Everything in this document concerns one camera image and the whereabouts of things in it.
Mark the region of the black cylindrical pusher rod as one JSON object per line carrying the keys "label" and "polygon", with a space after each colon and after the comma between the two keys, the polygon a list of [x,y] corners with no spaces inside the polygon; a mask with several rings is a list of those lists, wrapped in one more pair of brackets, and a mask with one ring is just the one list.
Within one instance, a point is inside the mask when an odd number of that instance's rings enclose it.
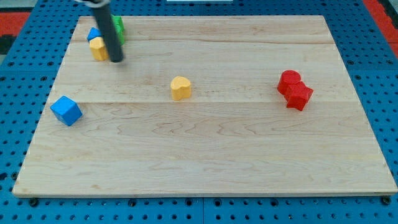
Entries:
{"label": "black cylindrical pusher rod", "polygon": [[110,61],[118,63],[123,61],[124,54],[111,16],[110,2],[109,0],[93,0],[90,1],[90,7],[103,35]]}

